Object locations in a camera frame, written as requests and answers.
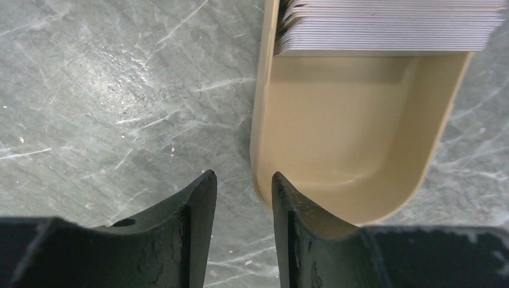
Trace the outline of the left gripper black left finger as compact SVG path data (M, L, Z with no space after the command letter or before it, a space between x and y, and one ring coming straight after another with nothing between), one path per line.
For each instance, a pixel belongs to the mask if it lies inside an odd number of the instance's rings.
M111 226L1 218L2 287L202 287L217 199L207 170Z

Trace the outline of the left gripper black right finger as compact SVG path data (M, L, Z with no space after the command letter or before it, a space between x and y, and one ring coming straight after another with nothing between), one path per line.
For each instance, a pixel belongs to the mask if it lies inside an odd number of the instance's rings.
M508 232L489 226L364 226L272 178L282 287L507 287Z

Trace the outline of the beige plastic tray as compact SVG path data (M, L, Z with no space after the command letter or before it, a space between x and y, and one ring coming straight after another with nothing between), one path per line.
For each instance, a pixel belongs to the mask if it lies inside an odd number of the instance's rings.
M280 172L352 224L389 217L424 181L472 53L279 56L279 10L265 3L250 135L256 194L271 206Z

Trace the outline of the stack of grey cards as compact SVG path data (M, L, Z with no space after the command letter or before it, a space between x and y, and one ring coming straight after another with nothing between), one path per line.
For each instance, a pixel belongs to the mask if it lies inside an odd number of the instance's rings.
M483 50L507 1L282 1L280 56L415 56Z

